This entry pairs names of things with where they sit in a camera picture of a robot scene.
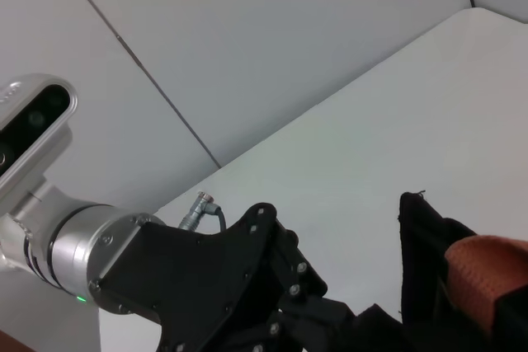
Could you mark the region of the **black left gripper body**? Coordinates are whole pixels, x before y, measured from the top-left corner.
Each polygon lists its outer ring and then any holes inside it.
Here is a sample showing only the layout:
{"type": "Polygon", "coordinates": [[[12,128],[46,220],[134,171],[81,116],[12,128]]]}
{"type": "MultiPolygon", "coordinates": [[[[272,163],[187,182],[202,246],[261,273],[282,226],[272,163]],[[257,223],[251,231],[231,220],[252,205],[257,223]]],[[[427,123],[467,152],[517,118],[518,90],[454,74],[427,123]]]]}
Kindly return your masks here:
{"type": "Polygon", "coordinates": [[[102,278],[100,295],[158,323],[158,350],[211,351],[266,321],[282,295],[269,257],[276,215],[256,204],[211,235],[146,223],[102,278]]]}

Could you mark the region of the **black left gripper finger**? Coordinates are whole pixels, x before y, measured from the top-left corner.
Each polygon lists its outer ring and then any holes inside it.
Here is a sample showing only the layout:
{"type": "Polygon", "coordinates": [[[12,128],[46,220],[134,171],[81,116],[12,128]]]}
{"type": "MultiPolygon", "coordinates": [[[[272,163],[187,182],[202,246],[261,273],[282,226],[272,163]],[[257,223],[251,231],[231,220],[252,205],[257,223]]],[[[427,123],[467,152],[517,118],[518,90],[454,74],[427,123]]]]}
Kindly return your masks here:
{"type": "Polygon", "coordinates": [[[325,297],[327,284],[298,248],[295,232],[278,223],[271,237],[270,267],[282,287],[277,307],[284,313],[329,327],[342,327],[355,319],[342,302],[325,297]]]}
{"type": "Polygon", "coordinates": [[[331,351],[355,315],[346,306],[282,308],[243,342],[244,351],[331,351]]]}

